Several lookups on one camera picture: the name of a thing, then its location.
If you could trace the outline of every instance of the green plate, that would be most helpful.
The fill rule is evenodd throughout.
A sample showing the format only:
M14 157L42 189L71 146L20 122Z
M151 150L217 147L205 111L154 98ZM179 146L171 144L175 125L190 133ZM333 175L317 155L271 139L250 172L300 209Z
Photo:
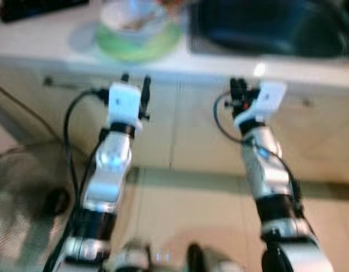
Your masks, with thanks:
M171 51L181 37L181 30L174 24L168 24L163 32L139 45L118 37L100 24L96 37L106 55L120 61L140 62L154 60Z

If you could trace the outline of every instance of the white counter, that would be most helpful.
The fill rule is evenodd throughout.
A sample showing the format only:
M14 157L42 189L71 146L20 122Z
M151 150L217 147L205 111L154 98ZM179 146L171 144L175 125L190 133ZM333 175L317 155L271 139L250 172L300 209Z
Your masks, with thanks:
M269 79L349 88L349 61L196 55L189 52L186 35L175 50L157 61L120 63L96 46L99 11L100 2L92 1L88 6L11 24L0 22L0 65L106 74L126 70L179 80L254 77L259 73Z

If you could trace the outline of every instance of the bowl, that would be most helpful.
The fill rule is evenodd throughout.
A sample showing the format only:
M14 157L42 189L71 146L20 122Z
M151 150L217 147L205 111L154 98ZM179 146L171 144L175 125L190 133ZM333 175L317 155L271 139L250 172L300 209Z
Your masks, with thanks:
M136 44L147 42L161 33L169 23L166 9L151 0L122 0L107 3L103 6L100 18L101 23L115 35ZM140 27L138 25L133 27L141 20Z

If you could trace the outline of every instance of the tiled floor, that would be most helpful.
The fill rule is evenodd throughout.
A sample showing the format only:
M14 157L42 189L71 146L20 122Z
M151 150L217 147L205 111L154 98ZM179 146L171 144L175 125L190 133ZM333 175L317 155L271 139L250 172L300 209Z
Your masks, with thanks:
M114 244L151 241L181 266L192 241L227 253L249 272L261 271L264 248L248 184L242 178L141 169L126 186ZM349 272L349 185L303 183L306 215L335 271Z

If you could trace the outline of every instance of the sink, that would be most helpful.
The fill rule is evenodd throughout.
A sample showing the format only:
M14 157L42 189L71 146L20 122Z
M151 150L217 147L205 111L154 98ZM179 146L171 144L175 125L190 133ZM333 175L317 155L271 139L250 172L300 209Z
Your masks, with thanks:
M190 25L195 52L349 57L349 16L325 0L202 0Z

